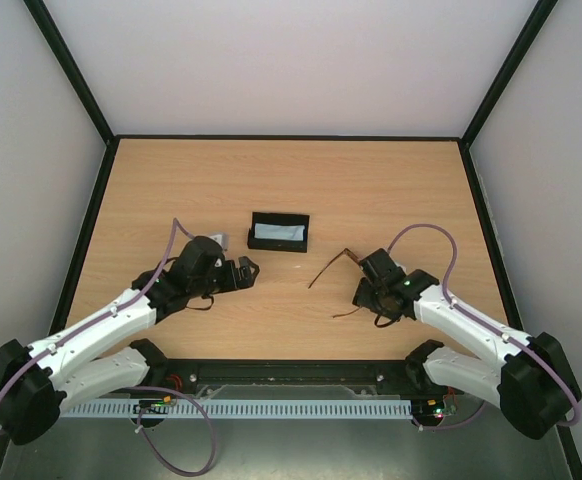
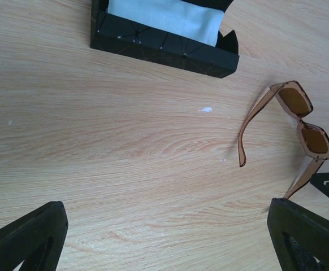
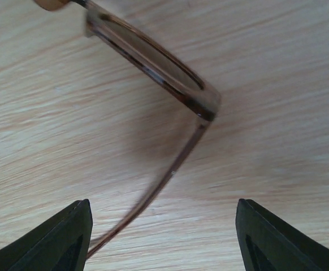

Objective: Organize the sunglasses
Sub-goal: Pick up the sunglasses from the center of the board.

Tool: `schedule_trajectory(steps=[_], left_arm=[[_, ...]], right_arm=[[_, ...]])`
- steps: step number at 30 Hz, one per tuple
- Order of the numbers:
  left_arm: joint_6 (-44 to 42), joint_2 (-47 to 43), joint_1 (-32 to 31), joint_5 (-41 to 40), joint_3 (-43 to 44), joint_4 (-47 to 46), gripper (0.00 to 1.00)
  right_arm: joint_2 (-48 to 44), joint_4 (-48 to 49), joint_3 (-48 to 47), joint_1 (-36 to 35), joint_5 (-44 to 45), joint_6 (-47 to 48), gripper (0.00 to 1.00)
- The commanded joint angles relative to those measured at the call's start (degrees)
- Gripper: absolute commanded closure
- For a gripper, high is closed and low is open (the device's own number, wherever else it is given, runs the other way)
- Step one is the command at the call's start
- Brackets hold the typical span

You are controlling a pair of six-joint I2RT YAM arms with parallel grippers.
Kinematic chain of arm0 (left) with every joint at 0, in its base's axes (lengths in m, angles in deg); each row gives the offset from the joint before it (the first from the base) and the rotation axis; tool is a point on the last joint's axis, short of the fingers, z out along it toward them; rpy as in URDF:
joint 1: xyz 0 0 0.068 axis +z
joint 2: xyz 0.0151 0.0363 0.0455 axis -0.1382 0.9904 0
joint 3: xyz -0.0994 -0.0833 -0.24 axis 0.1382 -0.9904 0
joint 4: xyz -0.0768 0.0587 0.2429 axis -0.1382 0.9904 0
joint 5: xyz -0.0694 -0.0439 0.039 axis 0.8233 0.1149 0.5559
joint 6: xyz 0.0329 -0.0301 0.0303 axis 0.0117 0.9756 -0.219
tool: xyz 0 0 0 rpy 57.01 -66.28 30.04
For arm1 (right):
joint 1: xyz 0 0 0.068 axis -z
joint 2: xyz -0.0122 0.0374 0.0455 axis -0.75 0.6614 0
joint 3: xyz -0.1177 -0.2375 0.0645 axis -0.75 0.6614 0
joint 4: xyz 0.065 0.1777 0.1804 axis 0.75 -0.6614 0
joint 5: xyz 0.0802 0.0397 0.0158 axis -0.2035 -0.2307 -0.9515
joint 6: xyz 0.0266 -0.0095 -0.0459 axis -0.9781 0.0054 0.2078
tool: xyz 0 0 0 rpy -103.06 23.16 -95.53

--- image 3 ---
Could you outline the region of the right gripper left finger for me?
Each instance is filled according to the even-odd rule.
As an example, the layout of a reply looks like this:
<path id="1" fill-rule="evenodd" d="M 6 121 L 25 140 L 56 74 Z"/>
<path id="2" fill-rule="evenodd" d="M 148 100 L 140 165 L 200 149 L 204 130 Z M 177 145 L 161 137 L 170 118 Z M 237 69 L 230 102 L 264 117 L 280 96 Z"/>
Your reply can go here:
<path id="1" fill-rule="evenodd" d="M 92 227 L 89 200 L 77 200 L 0 249 L 0 270 L 83 270 Z"/>

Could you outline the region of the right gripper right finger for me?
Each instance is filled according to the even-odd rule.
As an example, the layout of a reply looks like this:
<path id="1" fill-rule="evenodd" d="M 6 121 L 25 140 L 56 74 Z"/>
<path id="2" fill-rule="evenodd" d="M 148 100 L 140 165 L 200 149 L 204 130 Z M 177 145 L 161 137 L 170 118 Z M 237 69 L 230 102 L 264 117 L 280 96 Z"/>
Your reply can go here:
<path id="1" fill-rule="evenodd" d="M 251 199 L 240 199 L 236 232 L 246 270 L 329 270 L 329 249 Z"/>

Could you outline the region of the brown sunglasses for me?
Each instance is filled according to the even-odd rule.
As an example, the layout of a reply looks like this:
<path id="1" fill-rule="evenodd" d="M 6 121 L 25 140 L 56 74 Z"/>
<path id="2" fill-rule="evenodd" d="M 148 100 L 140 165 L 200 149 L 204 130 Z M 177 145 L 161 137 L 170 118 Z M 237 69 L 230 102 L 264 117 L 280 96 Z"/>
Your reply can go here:
<path id="1" fill-rule="evenodd" d="M 76 4 L 86 9 L 84 27 L 87 37 L 100 38 L 185 105 L 198 118 L 193 135 L 163 176 L 148 188 L 140 200 L 113 228 L 94 241 L 94 246 L 86 255 L 90 259 L 142 214 L 178 172 L 216 118 L 220 109 L 221 95 L 175 55 L 132 24 L 94 1 L 76 1 Z"/>

